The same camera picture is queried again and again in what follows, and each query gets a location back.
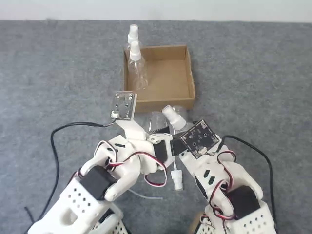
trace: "white wall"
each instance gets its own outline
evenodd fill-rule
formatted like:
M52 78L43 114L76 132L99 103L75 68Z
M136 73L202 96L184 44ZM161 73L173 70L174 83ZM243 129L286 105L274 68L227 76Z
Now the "white wall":
M312 0L0 0L2 20L46 18L312 22Z

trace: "cardboard box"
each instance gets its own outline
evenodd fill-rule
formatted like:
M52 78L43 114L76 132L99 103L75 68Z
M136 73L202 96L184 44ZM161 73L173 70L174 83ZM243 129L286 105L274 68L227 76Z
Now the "cardboard box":
M149 86L145 90L134 91L137 93L136 112L161 111L166 105L192 109L195 86L187 46L148 46L141 52L146 60ZM124 52L124 90L133 91L127 63Z

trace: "black wire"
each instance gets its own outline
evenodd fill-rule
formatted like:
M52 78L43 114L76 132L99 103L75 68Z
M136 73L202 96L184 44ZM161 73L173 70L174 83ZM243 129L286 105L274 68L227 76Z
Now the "black wire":
M55 190L58 186L58 183L59 183L59 156L58 156L58 153L57 153L57 150L55 148L55 144L54 144L54 134L57 133L58 131L64 129L64 128L67 128L67 127L71 127L71 126L79 126L79 125L86 125L86 126L91 126L91 127L100 127L100 128L106 128L112 124L115 123L116 120L113 120L113 122L109 123L109 124L98 124L98 123L93 123L93 122L72 122L72 123L68 123L68 124L65 124L63 126L60 126L56 129L54 129L51 133L51 136L50 136L50 141L51 141L51 147L52 147L52 150L53 150L53 155L54 155L54 161L55 161L55 167L56 167L56 177L55 177L55 182L54 182L54 186L52 188L52 191L50 193L50 196L41 212L41 214L39 215L39 218L37 219L37 221L41 220L46 212L46 210L48 209L48 206L52 200L52 197L55 193ZM28 208L26 209L29 217L31 219L34 219L31 212L28 210ZM27 228L27 230L24 232L25 234L28 232L28 230L31 228L31 225Z
M259 150L255 146L251 145L250 143L248 143L248 142L246 142L246 141L244 141L244 140L242 140L236 136L232 136L232 135L223 136L223 138L219 144L219 147L217 149L217 152L219 152L221 150L222 146L224 145L226 138L235 139L235 140L247 145L248 147L252 148L253 150L257 151L259 154L261 154L265 158L265 160L267 161L268 166L269 166L269 171L270 171L270 195L271 195L272 215L273 215L273 219L274 219L275 227L276 227L276 232L277 232L277 218L276 218L276 208L275 208L275 200L274 200L274 192L273 192L273 168L272 168L272 164L271 164L270 159L268 158L268 156L264 152L262 152L261 150Z
M31 223L32 224L35 223L35 219L33 217L33 214L30 212L29 208L27 206L24 206L24 210L26 210L26 212L27 212L27 214L28 214L28 216L30 218Z

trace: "white 3d-printed part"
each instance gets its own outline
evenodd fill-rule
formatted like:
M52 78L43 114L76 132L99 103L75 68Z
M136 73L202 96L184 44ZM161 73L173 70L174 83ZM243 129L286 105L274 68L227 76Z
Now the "white 3d-printed part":
M97 201L76 178L67 185L58 201L28 231L29 234L84 234L107 211L108 201Z

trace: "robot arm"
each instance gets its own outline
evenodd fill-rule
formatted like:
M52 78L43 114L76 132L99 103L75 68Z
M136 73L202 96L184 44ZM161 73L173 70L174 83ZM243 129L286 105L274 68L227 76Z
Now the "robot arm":
M125 130L126 138L119 135L108 142L101 141L94 157L82 166L79 177L70 181L43 219L30 228L29 234L108 233L123 216L113 201L136 183L140 173L147 175L163 169L167 179L166 167L177 155L173 136L161 133L147 136L133 120L136 97L132 93L115 94L116 104L111 113ZM203 122L200 127L207 130ZM209 132L203 133L203 137L208 135ZM178 154L208 201L198 227L200 230L208 228L208 231L212 228L207 231L210 234L275 234L271 213L262 201L261 187L234 162L233 152L225 145L216 153L220 137L211 136L212 146L206 148L202 156L198 156L198 151L194 156L189 149ZM244 201L250 200L244 197L246 194L253 197L253 210L241 210ZM94 229L109 210L113 214Z
M270 210L262 201L261 187L241 165L234 162L233 157L227 157L233 152L223 147L220 153L226 156L223 160L218 160L214 150L210 155L203 155L202 159L194 159L187 151L180 154L180 159L208 201L198 230L210 230L212 234L275 234Z

